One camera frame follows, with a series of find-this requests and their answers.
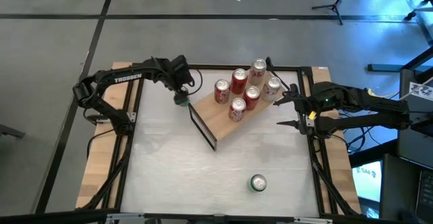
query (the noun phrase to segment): red soda can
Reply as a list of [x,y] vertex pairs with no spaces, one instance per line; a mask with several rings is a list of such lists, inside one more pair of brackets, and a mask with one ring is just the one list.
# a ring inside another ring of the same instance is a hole
[[230,96],[230,83],[224,79],[215,82],[215,101],[220,104],[226,104]]
[[252,85],[258,85],[262,82],[266,72],[266,62],[263,59],[257,59],[251,63],[250,73],[248,80]]
[[250,85],[246,87],[244,92],[246,110],[253,110],[256,107],[259,98],[260,98],[260,89],[258,89],[254,85]]
[[233,122],[239,122],[244,118],[246,103],[242,98],[235,98],[231,101],[229,109],[229,118]]
[[239,95],[240,93],[244,92],[246,81],[247,81],[248,75],[246,74],[246,71],[242,68],[236,69],[233,74],[231,75],[231,92],[233,92],[236,95]]

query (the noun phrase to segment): wire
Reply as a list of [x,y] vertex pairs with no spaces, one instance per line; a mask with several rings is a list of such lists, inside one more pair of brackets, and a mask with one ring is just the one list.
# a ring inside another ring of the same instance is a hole
[[91,120],[87,115],[86,115],[87,109],[83,110],[83,117],[88,120],[91,124],[96,125],[96,122],[94,122],[93,120]]
[[360,139],[362,139],[362,142],[361,142],[360,146],[359,146],[357,149],[355,149],[355,150],[349,150],[350,153],[352,153],[352,152],[358,152],[358,151],[361,150],[361,148],[362,148],[362,147],[364,146],[364,144],[365,144],[365,134],[368,133],[372,128],[374,128],[374,127],[369,127],[366,131],[364,131],[364,128],[363,128],[363,127],[360,128],[360,129],[362,130],[363,133],[362,133],[360,136],[354,138],[352,141],[350,141],[350,142],[348,143],[348,145],[347,145],[347,148],[349,149],[349,147],[350,147],[354,142],[356,142],[356,141],[358,141],[358,140],[360,140]]
[[392,99],[392,98],[396,97],[399,93],[400,93],[400,92],[396,93],[395,95],[389,97],[388,99]]
[[198,87],[198,89],[196,89],[194,92],[189,93],[188,95],[193,95],[193,94],[197,93],[197,91],[199,91],[202,88],[202,85],[203,85],[203,76],[202,76],[202,73],[198,69],[196,69],[196,70],[197,70],[198,74],[200,75],[200,86]]
[[352,115],[350,115],[350,114],[348,114],[348,113],[345,113],[345,112],[338,112],[338,113],[340,113],[340,114],[343,115],[343,116],[353,117]]
[[371,139],[372,139],[374,142],[376,142],[378,145],[382,145],[381,143],[379,143],[377,140],[375,140],[375,139],[373,138],[373,135],[371,135],[370,132],[368,132],[368,134],[370,135]]
[[331,136],[334,136],[334,137],[337,137],[338,139],[341,139],[347,145],[347,141],[345,139],[343,139],[342,137],[340,137],[338,135],[331,135]]
[[89,154],[90,154],[90,145],[92,144],[92,141],[96,138],[99,137],[101,135],[104,135],[106,133],[109,133],[111,131],[114,131],[114,129],[110,129],[108,131],[105,131],[103,133],[98,133],[97,135],[94,135],[93,137],[90,138],[89,142],[87,143],[87,158],[89,158]]

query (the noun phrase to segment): white table surface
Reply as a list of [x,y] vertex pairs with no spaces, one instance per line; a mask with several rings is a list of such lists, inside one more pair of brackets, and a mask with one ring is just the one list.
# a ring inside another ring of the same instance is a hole
[[[201,72],[203,87],[192,104],[213,91],[217,79],[231,78],[229,70]],[[277,73],[288,85],[298,84],[295,72]],[[198,73],[191,74],[198,86]],[[275,124],[297,118],[293,103],[269,106],[214,152],[188,109],[174,105],[161,83],[145,81],[121,211],[318,217],[306,136]],[[265,191],[248,190],[255,174],[266,177]]]

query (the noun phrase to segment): black metal frame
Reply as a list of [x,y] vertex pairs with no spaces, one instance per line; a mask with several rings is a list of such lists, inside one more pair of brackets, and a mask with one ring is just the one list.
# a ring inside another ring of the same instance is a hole
[[[213,70],[233,70],[234,68],[248,68],[247,66],[236,66],[236,65],[190,65],[191,69],[213,69]],[[305,86],[304,86],[304,76],[307,77],[309,82],[309,88],[313,86],[313,73],[311,67],[288,67],[288,66],[278,66],[274,67],[274,71],[285,71],[285,72],[296,72],[298,75],[298,83],[300,94],[305,96]],[[144,80],[139,80],[137,95],[134,102],[134,112],[138,112],[139,105],[141,101],[141,94],[143,91]],[[132,92],[132,83],[128,85],[126,97],[130,97]],[[125,98],[124,108],[127,108],[129,104],[129,100]],[[133,142],[134,133],[127,139],[127,144],[125,146],[124,155],[129,156],[131,153],[131,147]],[[319,212],[319,218],[321,219],[331,219],[334,223],[398,223],[386,220],[371,220],[366,219],[364,216],[350,216],[349,212],[345,212],[345,215],[339,215],[336,206],[336,199],[334,196],[339,196],[340,204],[343,201],[344,204],[347,204],[338,193],[338,190],[333,187],[329,188],[329,185],[332,185],[332,180],[330,179],[330,168],[329,162],[325,150],[325,142],[324,140],[319,140],[319,145],[321,146],[321,157],[323,161],[323,166],[321,166],[318,162],[315,147],[314,147],[314,135],[307,133],[307,143],[309,147],[309,154],[311,158],[311,170],[313,174],[313,183],[315,188],[315,194],[317,199],[317,209]],[[116,145],[114,148],[113,157],[118,158],[118,147],[121,143],[121,139],[116,138]],[[116,194],[115,208],[103,208],[99,210],[83,210],[77,209],[70,212],[57,212],[57,213],[39,213],[36,215],[22,215],[22,216],[12,216],[12,217],[0,217],[0,223],[58,223],[58,221],[74,221],[73,223],[88,223],[90,221],[98,221],[99,223],[103,223],[105,221],[104,217],[110,217],[111,214],[120,213],[120,204],[122,202],[122,195],[124,190],[124,183],[126,180],[127,170],[128,170],[128,161],[121,170],[120,181],[118,185],[118,191]],[[113,164],[115,163],[115,159],[112,159],[112,165],[110,166],[110,170],[113,171]],[[331,205],[332,214],[325,213],[323,196],[321,191],[321,183],[319,180],[319,175],[322,178],[323,182],[328,185],[328,195],[329,195],[329,203]],[[109,201],[109,192],[107,192],[104,196],[103,203],[108,203]],[[188,220],[211,220],[215,223],[222,223],[225,221],[283,221],[283,222],[294,222],[300,221],[297,217],[255,217],[255,216],[233,216],[233,215],[178,215],[178,214],[161,214],[161,213],[143,213],[139,214],[139,217],[148,218],[148,219],[188,219]]]
[[0,124],[0,136],[10,135],[18,139],[22,139],[26,133],[13,129],[11,127]]
[[410,62],[405,65],[394,65],[394,64],[368,64],[367,69],[370,72],[400,72],[403,69],[408,70],[419,70],[424,72],[431,68],[431,66],[422,66],[428,60],[433,58],[433,46],[429,47],[423,53],[419,54],[416,58],[413,58]]
[[[188,103],[188,109],[189,109],[189,116],[191,117],[191,121],[194,123],[194,125],[197,127],[197,129],[201,132],[201,134],[203,135],[205,140],[208,142],[209,146],[214,151],[216,151],[217,150],[217,139],[215,138],[214,134],[212,133],[212,131],[209,130],[208,126],[206,125],[206,123],[204,123],[203,119],[200,117],[200,115],[197,113],[196,109],[194,109],[194,107],[191,105],[191,103]],[[198,122],[196,122],[194,120],[193,115],[197,118]],[[203,130],[200,128],[199,125],[203,126],[203,129],[205,130],[205,132],[207,132],[207,135],[210,136],[210,139],[203,132]]]

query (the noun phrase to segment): computer screen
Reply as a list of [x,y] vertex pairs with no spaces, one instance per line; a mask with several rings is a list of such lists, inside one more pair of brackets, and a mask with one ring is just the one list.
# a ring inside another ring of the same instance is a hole
[[372,162],[352,169],[358,197],[379,202],[382,184],[382,162]]

